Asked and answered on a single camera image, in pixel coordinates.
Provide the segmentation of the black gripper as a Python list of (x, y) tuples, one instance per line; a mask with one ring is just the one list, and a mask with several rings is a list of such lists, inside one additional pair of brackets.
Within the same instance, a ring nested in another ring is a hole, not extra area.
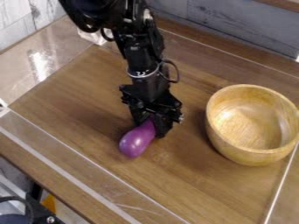
[(134, 125), (140, 126), (149, 115), (154, 114), (157, 138), (164, 137), (173, 127), (173, 122), (178, 123), (182, 119), (182, 103), (172, 95), (169, 87), (169, 81), (158, 73), (144, 78), (132, 76), (132, 84), (118, 87), (122, 93), (121, 102), (129, 107)]

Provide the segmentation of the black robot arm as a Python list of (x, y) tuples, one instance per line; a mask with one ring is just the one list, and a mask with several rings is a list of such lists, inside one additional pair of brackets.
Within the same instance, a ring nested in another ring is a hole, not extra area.
[(169, 70), (176, 68), (164, 57), (164, 37), (145, 0), (58, 0), (70, 21), (86, 33), (110, 31), (102, 38), (113, 42), (126, 61), (132, 80), (122, 85), (121, 101), (134, 123), (153, 122), (154, 135), (164, 137), (182, 119), (182, 103), (170, 93)]

